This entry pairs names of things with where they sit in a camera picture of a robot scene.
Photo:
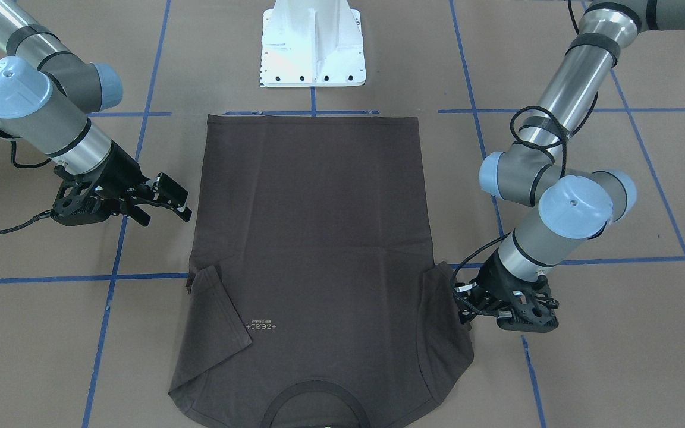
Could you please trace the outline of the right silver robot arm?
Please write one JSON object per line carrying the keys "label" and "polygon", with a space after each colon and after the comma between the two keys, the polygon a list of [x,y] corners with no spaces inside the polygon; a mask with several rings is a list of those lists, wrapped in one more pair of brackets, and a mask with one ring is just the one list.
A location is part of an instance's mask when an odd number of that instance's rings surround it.
{"label": "right silver robot arm", "polygon": [[0,138],[32,144],[62,179],[54,205],[35,220],[76,226],[125,216],[147,226],[142,205],[190,220],[188,191],[164,173],[145,177],[90,119],[122,100],[112,66],[85,62],[12,1],[0,1],[0,48]]}

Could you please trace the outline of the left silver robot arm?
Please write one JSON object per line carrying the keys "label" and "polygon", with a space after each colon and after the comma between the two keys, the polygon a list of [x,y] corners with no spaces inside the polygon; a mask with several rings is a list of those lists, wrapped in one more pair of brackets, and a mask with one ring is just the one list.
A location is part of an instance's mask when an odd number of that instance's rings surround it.
{"label": "left silver robot arm", "polygon": [[685,1],[593,1],[571,18],[574,40],[538,103],[510,120],[512,144],[479,168],[493,197],[530,207],[466,284],[451,277],[461,323],[491,317],[509,331],[549,332],[559,325],[548,274],[583,242],[597,238],[635,206],[625,173],[567,166],[569,141],[582,129],[598,90],[623,49],[640,33],[685,30]]}

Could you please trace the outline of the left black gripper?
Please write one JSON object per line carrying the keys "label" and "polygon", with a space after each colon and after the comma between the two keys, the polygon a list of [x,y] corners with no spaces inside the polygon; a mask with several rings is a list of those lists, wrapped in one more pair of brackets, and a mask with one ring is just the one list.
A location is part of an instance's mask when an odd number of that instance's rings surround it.
{"label": "left black gripper", "polygon": [[[454,284],[453,296],[455,298],[469,298],[470,303],[477,309],[477,313],[492,316],[495,319],[502,317],[508,319],[511,313],[502,311],[509,303],[509,295],[512,289],[535,289],[541,284],[540,279],[533,281],[520,279],[514,276],[503,265],[498,254],[499,250],[492,252],[491,256],[479,269],[474,284]],[[457,303],[458,318],[462,325],[468,325],[475,319],[475,311],[472,307]]]}

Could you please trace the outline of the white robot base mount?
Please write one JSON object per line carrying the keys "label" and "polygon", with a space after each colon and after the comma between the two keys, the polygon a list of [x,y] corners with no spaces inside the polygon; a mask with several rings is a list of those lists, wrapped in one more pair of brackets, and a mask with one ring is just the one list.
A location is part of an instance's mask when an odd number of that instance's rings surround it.
{"label": "white robot base mount", "polygon": [[349,2],[277,1],[262,23],[260,86],[365,84],[362,19]]}

